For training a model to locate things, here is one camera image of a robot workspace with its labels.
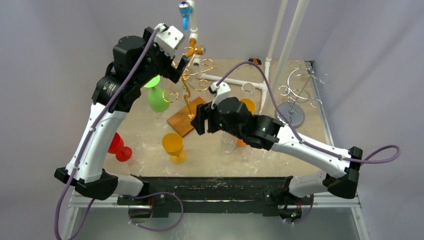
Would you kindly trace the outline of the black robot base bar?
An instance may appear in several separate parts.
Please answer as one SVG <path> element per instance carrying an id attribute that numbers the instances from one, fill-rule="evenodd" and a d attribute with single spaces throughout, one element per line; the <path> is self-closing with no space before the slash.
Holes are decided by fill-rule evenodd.
<path id="1" fill-rule="evenodd" d="M 312 196 L 289 193 L 290 177 L 141 177 L 140 199 L 120 196 L 118 205 L 143 210 L 136 218 L 165 218 L 170 213 L 261 214 L 300 219 Z"/>

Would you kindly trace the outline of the small clear glass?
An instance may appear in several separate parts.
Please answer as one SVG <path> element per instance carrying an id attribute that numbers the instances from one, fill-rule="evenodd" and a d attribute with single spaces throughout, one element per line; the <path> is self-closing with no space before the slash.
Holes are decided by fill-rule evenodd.
<path id="1" fill-rule="evenodd" d="M 237 138 L 227 132 L 221 135 L 221 149 L 224 153 L 230 154 L 236 148 Z"/>

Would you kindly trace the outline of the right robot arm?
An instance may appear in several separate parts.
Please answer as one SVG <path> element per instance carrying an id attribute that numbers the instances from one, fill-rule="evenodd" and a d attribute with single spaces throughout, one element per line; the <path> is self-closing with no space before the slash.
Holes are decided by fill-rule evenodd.
<path id="1" fill-rule="evenodd" d="M 287 154 L 318 167 L 320 171 L 316 174 L 289 178 L 280 191 L 282 200 L 288 204 L 321 192 L 343 199 L 356 195 L 361 148 L 342 149 L 305 136 L 297 138 L 287 124 L 267 115 L 252 114 L 236 97 L 219 104 L 199 104 L 191 125 L 199 135 L 223 131 L 252 148 Z"/>

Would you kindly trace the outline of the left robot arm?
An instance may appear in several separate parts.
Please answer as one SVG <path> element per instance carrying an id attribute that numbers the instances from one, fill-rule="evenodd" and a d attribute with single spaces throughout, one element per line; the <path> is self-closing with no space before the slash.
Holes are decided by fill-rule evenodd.
<path id="1" fill-rule="evenodd" d="M 81 195 L 105 200 L 113 194 L 127 195 L 138 205 L 146 203 L 149 191 L 132 175 L 113 175 L 104 170 L 106 154 L 113 138 L 130 111 L 141 89 L 156 76 L 176 83 L 188 58 L 178 66 L 172 62 L 183 42 L 182 33 L 159 33 L 122 37 L 113 47 L 113 61 L 97 82 L 92 95 L 90 115 L 71 161 L 55 170 L 54 177 L 71 185 Z"/>

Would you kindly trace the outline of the green plastic goblet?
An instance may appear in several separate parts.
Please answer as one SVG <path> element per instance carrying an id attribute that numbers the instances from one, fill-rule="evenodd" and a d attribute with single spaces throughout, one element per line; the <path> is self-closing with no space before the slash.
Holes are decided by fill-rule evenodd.
<path id="1" fill-rule="evenodd" d="M 157 113 L 166 111 L 170 106 L 168 100 L 163 97 L 164 90 L 159 87 L 160 80 L 160 76 L 157 75 L 143 86 L 148 89 L 147 101 L 150 108 Z"/>

